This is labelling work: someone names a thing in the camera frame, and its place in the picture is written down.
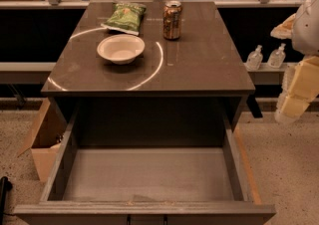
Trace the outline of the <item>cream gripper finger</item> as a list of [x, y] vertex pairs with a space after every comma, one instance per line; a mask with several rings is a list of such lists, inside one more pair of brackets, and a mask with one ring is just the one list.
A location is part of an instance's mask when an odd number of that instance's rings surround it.
[[300, 119], [319, 95], [319, 57], [308, 56], [297, 65], [289, 65], [282, 81], [275, 119], [292, 123]]
[[277, 39], [290, 39], [292, 37], [292, 28], [296, 14], [292, 14], [281, 24], [274, 27], [270, 32], [270, 36]]

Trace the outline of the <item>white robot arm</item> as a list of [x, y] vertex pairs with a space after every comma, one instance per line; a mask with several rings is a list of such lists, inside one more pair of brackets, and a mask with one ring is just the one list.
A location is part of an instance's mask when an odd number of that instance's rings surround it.
[[319, 0], [305, 0], [297, 12], [275, 27], [270, 35], [290, 39], [292, 48], [304, 55], [283, 77], [275, 119], [282, 123], [298, 120], [319, 95]]

